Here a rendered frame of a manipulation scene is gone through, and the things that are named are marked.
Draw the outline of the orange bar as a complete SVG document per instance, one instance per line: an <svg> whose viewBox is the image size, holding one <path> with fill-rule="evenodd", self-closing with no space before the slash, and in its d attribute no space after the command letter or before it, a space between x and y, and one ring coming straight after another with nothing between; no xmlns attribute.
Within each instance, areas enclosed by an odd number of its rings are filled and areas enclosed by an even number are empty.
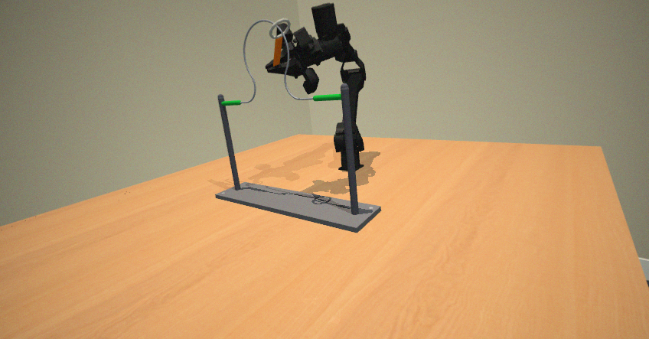
<svg viewBox="0 0 649 339"><path fill-rule="evenodd" d="M283 34L287 34L287 32L288 32L289 29L290 29L290 25L291 25L291 23L290 23L290 21L289 21L288 19L281 19L281 20L277 21L277 22L276 22L276 23L271 27L271 29L270 29L270 31L269 31L269 36L270 36L272 39L276 39L276 42L275 42L275 52L274 52L274 61L273 61L273 66L276 66L276 65L279 65L279 64L280 64L280 57L281 57L281 50L282 50L282 37L283 37L283 36L282 36L282 34L280 34L280 35L278 35L278 36L273 36L273 35L272 35L272 31L274 30L274 28L275 28L278 24L280 24L280 23L282 23L282 22L287 22L287 23L288 23L288 27L287 27L286 30L283 32Z"/></svg>

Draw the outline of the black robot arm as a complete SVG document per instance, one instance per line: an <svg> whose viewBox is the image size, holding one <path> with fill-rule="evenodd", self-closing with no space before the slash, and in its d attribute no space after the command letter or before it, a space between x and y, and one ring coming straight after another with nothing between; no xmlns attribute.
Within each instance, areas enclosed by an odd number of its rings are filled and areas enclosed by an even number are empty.
<svg viewBox="0 0 649 339"><path fill-rule="evenodd" d="M358 93L364 87L366 72L364 63L357 56L357 50L349 44L351 36L347 27L343 24L337 24L334 3L324 3L311 8L316 34L322 42L326 52L326 59L335 57L336 61L342 62L341 79L349 88L350 108L351 108L351 125L354 144L354 163L355 171L362 168L360 165L359 152L364 151L364 142L356 125ZM321 53L318 44L313 43L313 37L308 34L305 27L293 33L295 39L293 43L298 43L304 55L313 59ZM344 63L354 62L358 65L357 69L344 70ZM336 152L341 153L341 167L338 170L347 171L347 155L344 137L344 120L338 122L334 135L334 147Z"/></svg>

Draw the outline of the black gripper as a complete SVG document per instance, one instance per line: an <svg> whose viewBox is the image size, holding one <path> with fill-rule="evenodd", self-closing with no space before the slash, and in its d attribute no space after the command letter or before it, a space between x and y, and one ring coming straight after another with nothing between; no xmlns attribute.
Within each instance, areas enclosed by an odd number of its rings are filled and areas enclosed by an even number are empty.
<svg viewBox="0 0 649 339"><path fill-rule="evenodd" d="M315 92L318 87L319 78L313 68L307 68L307 67L314 64L316 64L316 66L319 66L320 63L326 59L326 52L325 52L324 45L319 39L316 40L315 37L313 37L312 41L314 44L318 44L318 46L321 48L321 53L317 57L311 59L307 54L304 55L298 43L297 46L293 44L292 42L293 33L291 32L290 29L287 32L287 34L285 34L285 38L289 46L289 59L291 59L289 60L289 68L287 70L286 75L292 76L296 79L302 75L306 80L303 83L303 87L306 93L311 94ZM305 60L303 60L302 55L305 56ZM273 66L273 61L274 59L266 65L267 72L285 74L285 70L288 62L288 52L287 52L287 47L286 47L284 37L282 37L282 51L280 57L280 64Z"/></svg>

